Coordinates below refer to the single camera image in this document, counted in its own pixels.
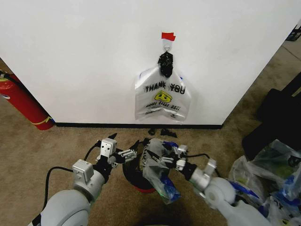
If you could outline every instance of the baseboard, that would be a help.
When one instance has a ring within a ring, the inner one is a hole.
[[[102,123],[69,123],[56,122],[58,127],[80,127],[80,128],[168,128],[168,129],[221,129],[222,125],[170,125],[170,124],[102,124]]]

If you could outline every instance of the white plastic bag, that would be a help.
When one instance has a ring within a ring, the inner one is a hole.
[[[175,69],[166,78],[156,66],[142,72],[135,82],[136,119],[165,115],[171,120],[184,121],[190,103],[189,89]]]
[[[163,202],[170,204],[179,199],[181,195],[168,178],[169,168],[165,163],[155,161],[148,152],[154,153],[158,158],[169,155],[171,151],[163,146],[164,143],[165,141],[157,138],[151,139],[144,148],[141,162],[143,164],[143,177],[157,190]]]
[[[279,140],[274,140],[254,160],[248,162],[248,165],[253,174],[275,181],[280,193],[293,201],[301,192],[300,162],[301,153]]]
[[[246,201],[255,207],[262,205],[267,192],[258,176],[250,172],[249,163],[243,155],[237,159],[230,170],[228,180]]]
[[[300,226],[301,217],[294,216],[288,209],[286,203],[277,198],[270,196],[262,205],[263,209],[268,212],[267,219],[273,226]]]

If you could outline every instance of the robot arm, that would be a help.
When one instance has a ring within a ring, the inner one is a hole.
[[[211,178],[216,161],[209,159],[204,171],[190,164],[185,158],[187,147],[181,145],[177,151],[175,168],[194,186],[195,193],[204,198],[213,209],[217,209],[229,226],[271,226],[270,222],[253,206],[240,200],[235,203],[235,190],[223,178]]]
[[[116,140],[102,140],[97,163],[92,165],[78,160],[72,166],[73,189],[53,195],[45,209],[28,226],[87,226],[91,205],[108,181],[112,168],[136,156],[134,149],[117,149]]]

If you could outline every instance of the red fire extinguisher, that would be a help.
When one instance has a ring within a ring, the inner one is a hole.
[[[38,129],[46,130],[53,127],[51,117],[14,74],[7,74],[0,70],[0,95]]]

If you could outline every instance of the red tape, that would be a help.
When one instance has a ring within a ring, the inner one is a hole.
[[[174,33],[164,33],[162,32],[162,36],[161,36],[162,39],[167,39],[167,40],[170,40],[170,41],[174,41],[175,40],[175,36],[174,36]]]

